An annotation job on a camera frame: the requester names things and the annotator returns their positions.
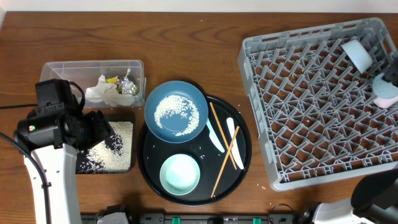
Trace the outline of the white cup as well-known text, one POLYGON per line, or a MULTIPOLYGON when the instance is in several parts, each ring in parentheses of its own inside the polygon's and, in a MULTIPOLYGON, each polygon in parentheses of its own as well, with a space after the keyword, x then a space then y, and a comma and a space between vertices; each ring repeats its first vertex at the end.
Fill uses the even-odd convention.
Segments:
POLYGON ((372 84, 373 92, 377 97, 383 99, 393 99, 397 96, 397 87, 391 82, 383 80, 384 74, 377 75, 372 84))

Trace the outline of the light blue small plate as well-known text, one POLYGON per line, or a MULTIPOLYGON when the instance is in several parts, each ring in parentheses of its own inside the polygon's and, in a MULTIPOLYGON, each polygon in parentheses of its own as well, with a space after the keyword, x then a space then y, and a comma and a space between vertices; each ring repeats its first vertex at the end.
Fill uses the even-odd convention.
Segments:
POLYGON ((364 73, 373 64, 371 56, 358 40, 351 40, 341 47, 360 73, 364 73))

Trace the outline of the pile of white rice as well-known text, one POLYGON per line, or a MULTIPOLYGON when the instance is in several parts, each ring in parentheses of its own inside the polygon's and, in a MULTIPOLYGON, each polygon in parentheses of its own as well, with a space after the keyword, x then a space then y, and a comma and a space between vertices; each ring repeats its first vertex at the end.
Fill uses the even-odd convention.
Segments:
MULTIPOLYGON (((158 138, 180 143, 200 133, 204 111, 193 100, 180 95, 165 96, 161 100, 147 101, 145 119, 147 127, 158 138)), ((110 123, 114 134, 79 157, 79 174, 123 173, 131 167, 133 124, 128 121, 110 123)))

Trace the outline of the white tissue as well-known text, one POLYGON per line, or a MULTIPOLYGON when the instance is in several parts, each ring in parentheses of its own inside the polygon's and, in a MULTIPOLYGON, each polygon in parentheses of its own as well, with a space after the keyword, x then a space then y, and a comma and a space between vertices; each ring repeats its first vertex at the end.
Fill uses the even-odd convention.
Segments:
POLYGON ((106 83, 104 75, 100 76, 96 86, 89 87, 85 91, 85 98, 91 102, 103 101, 111 107, 129 106, 135 101, 135 95, 122 95, 116 90, 116 85, 106 83))

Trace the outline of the yellow snack wrapper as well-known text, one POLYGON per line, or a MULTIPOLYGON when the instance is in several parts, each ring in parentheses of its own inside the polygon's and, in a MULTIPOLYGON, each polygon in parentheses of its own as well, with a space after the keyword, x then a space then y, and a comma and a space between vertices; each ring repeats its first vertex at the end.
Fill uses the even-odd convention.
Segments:
POLYGON ((118 76, 106 79, 106 83, 115 84, 116 85, 116 90, 118 91, 119 94, 121 94, 122 89, 121 89, 121 86, 119 84, 119 81, 120 81, 120 78, 118 76))

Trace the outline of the silver foil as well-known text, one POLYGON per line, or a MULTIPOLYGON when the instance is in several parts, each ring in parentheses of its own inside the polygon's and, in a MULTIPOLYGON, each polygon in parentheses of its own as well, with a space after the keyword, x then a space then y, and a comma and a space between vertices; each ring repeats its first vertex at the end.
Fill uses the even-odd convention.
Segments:
POLYGON ((119 92, 122 95, 135 95, 137 92, 137 87, 133 81, 128 79, 131 69, 127 69, 125 76, 119 79, 119 92))

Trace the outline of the dark blue plate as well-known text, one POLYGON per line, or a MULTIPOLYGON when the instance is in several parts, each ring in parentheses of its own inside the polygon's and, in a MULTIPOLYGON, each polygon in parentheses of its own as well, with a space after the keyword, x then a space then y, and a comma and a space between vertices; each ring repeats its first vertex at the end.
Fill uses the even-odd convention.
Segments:
POLYGON ((208 104, 194 85, 169 81, 156 87, 144 106, 149 130, 169 143, 182 143, 197 137, 206 126, 208 104))

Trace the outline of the pink cup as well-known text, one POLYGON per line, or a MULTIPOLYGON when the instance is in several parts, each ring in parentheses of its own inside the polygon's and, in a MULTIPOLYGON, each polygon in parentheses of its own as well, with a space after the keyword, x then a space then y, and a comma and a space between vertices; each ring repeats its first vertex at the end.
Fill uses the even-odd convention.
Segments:
POLYGON ((391 98, 391 99, 384 99, 381 97, 377 97, 374 100, 374 103, 380 108, 388 108, 397 102, 398 102, 398 96, 391 98))

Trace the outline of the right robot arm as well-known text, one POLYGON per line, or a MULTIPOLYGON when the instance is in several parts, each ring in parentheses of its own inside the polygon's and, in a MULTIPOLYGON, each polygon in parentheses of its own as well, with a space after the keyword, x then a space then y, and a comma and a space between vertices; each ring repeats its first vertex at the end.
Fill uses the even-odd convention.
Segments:
MULTIPOLYGON (((397 103, 397 59, 374 78, 372 88, 376 105, 388 108, 397 103)), ((319 204, 311 222, 397 223, 397 167, 363 178, 351 198, 319 204)))

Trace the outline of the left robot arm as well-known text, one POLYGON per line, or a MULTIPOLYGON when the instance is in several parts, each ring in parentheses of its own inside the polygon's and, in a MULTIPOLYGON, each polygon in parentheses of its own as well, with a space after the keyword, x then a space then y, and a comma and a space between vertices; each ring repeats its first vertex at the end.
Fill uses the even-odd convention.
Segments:
POLYGON ((37 83, 38 107, 14 132, 32 184, 37 223, 81 223, 78 154, 114 133, 101 111, 83 113, 85 100, 76 98, 72 86, 61 79, 37 83))

